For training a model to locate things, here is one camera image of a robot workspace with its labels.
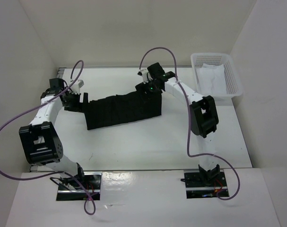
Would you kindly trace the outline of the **white plastic lattice basket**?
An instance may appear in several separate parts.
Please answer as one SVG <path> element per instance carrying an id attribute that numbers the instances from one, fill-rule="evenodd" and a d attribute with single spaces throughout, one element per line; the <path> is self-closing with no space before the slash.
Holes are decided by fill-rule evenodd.
<path id="1" fill-rule="evenodd" d="M 193 53 L 191 66 L 198 93 L 215 98 L 233 98 L 243 94 L 243 86 L 230 55 Z"/>

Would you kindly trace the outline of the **white folded cloth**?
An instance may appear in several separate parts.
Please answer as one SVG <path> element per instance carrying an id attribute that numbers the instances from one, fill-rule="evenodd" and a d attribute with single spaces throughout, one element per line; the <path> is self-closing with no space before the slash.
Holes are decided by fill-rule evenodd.
<path id="1" fill-rule="evenodd" d="M 222 96 L 227 94 L 224 65 L 203 64 L 196 69 L 201 93 Z"/>

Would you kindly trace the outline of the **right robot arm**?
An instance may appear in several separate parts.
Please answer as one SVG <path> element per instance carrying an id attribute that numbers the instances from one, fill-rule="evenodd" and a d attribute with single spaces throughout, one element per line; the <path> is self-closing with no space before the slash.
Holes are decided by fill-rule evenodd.
<path id="1" fill-rule="evenodd" d="M 176 72 L 165 72 L 158 62 L 146 69 L 139 69 L 138 75 L 142 77 L 142 82 L 136 88 L 146 94 L 164 91 L 186 104 L 189 118 L 188 137 L 194 134 L 200 149 L 200 153 L 196 155 L 201 157 L 198 165 L 199 181 L 204 186 L 211 185 L 220 172 L 218 162 L 211 158 L 215 153 L 212 142 L 219 123 L 214 98 L 195 92 L 178 79 Z"/>

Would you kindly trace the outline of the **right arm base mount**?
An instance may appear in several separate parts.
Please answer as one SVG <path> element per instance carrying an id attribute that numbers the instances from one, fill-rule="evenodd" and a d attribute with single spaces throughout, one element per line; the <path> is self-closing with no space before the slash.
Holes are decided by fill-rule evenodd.
<path id="1" fill-rule="evenodd" d="M 229 197 L 225 173 L 223 171 L 208 183 L 204 183 L 200 179 L 198 171 L 185 171 L 181 182 L 185 184 L 187 199 L 216 198 L 217 193 L 220 197 Z"/>

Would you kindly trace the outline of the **black pleated skirt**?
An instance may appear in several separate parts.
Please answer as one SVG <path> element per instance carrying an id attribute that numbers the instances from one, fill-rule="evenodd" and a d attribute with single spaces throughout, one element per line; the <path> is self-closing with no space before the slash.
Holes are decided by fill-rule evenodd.
<path id="1" fill-rule="evenodd" d="M 83 113 L 88 130 L 142 121 L 162 114 L 162 95 L 133 91 L 109 96 L 84 104 Z"/>

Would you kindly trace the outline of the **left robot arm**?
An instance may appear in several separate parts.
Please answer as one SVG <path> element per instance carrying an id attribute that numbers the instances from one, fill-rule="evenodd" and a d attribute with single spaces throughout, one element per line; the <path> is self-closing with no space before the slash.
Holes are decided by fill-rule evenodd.
<path id="1" fill-rule="evenodd" d="M 86 184 L 84 171 L 79 163 L 64 155 L 62 142 L 55 130 L 55 122 L 62 108 L 79 111 L 80 79 L 69 83 L 61 78 L 49 80 L 50 87 L 41 95 L 41 105 L 29 125 L 20 127 L 19 136 L 28 163 L 45 166 L 61 175 L 65 185 L 80 189 Z"/>

